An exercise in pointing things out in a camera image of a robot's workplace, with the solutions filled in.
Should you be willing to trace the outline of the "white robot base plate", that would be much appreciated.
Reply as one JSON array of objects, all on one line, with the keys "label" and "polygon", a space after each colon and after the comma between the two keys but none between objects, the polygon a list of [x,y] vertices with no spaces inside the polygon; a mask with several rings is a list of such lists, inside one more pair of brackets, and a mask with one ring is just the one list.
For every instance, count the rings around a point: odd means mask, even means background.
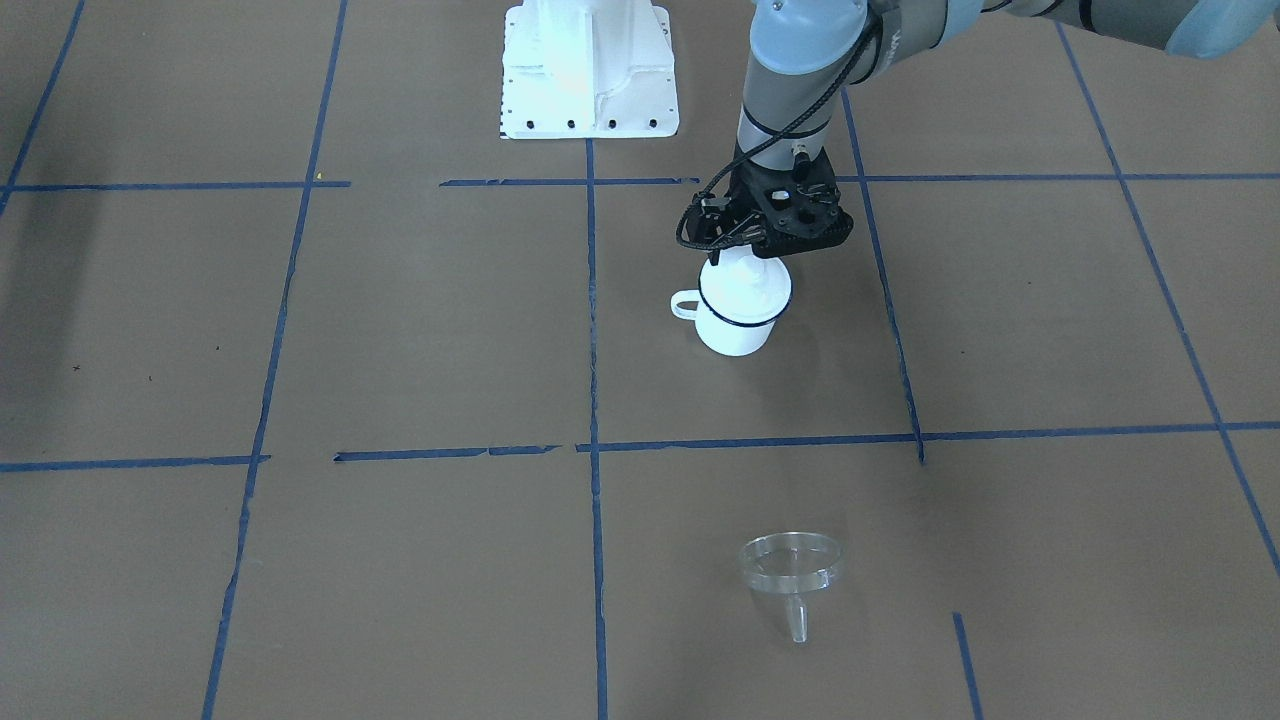
[{"label": "white robot base plate", "polygon": [[506,10],[499,135],[667,138],[678,132],[675,46],[652,1],[522,1]]}]

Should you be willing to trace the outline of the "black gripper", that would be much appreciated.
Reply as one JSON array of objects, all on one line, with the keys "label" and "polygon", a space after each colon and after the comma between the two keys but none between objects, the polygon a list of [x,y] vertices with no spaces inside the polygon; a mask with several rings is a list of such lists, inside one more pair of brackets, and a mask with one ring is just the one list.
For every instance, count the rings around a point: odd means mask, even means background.
[{"label": "black gripper", "polygon": [[695,202],[695,250],[718,263],[722,250],[756,241],[788,241],[794,228],[794,164],[777,169],[736,155],[726,197]]}]

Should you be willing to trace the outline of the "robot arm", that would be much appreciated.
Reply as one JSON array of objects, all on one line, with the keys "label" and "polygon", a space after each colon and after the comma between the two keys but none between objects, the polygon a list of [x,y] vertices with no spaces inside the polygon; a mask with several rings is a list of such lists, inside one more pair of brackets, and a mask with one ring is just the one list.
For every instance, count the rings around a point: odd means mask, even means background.
[{"label": "robot arm", "polygon": [[982,15],[1044,18],[1093,35],[1213,59],[1234,51],[1275,1],[759,1],[750,27],[733,159],[690,200],[676,242],[763,259],[832,249],[852,233],[826,136],[845,86],[941,47]]}]

